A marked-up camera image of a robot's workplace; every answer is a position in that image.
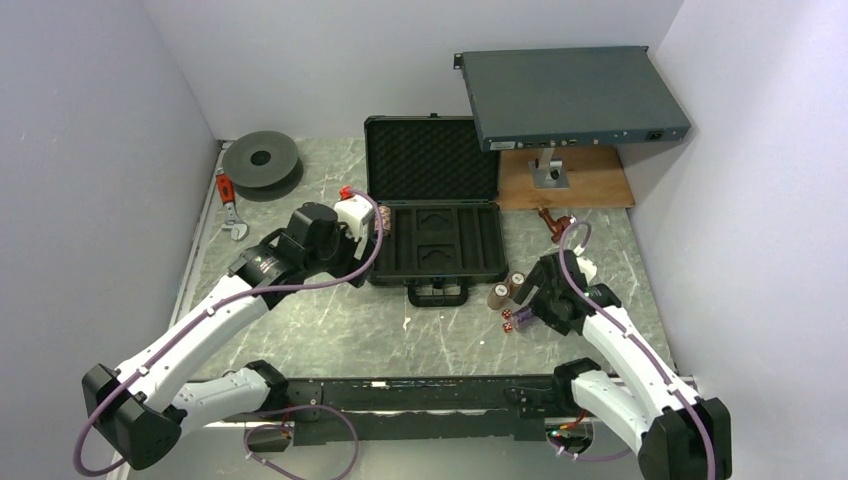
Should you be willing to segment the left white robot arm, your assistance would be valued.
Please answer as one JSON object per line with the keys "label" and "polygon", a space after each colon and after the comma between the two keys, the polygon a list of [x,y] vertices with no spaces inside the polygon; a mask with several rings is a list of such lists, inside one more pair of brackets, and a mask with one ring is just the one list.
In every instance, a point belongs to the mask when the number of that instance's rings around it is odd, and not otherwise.
{"label": "left white robot arm", "polygon": [[225,418],[264,420],[291,407],[288,379],[263,360],[197,383],[198,368],[285,298],[347,283],[360,287],[382,246],[377,203],[353,191],[333,206],[307,202],[285,227],[244,249],[193,310],[116,367],[83,377],[86,431],[98,432],[136,470],[188,434]]}

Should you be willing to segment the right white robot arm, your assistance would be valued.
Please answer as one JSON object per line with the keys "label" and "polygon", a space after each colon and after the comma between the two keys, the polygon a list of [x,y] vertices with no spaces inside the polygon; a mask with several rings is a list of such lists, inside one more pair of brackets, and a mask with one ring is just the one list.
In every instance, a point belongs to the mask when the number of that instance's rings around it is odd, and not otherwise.
{"label": "right white robot arm", "polygon": [[550,391],[557,411],[598,417],[635,454],[645,479],[731,477],[728,408],[702,397],[658,356],[612,290],[588,283],[573,251],[540,257],[515,299],[554,331],[585,339],[624,383],[590,358],[561,364]]}

